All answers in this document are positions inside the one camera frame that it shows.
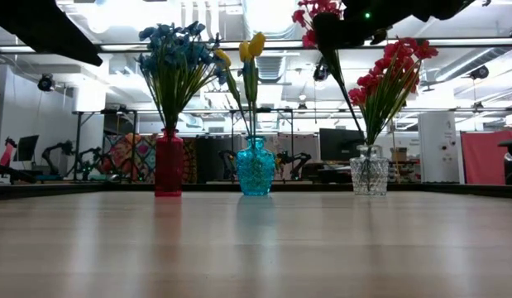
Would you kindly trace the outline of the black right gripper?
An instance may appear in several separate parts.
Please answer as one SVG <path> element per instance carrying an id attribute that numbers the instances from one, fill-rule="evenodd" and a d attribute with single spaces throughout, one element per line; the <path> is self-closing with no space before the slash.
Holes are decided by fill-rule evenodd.
<path id="1" fill-rule="evenodd" d="M 354 39 L 372 36 L 371 45 L 387 39 L 389 27 L 409 15 L 408 1 L 343 0 L 343 20 L 330 12 L 321 12 L 313 19 L 319 49 L 343 49 Z"/>

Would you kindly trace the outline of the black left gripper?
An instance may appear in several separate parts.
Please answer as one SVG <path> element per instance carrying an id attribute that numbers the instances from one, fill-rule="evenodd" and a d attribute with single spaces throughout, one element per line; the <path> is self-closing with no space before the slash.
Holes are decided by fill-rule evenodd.
<path id="1" fill-rule="evenodd" d="M 37 38 L 40 51 L 95 66 L 103 63 L 91 40 L 55 0 L 0 0 L 0 27 L 19 38 Z"/>

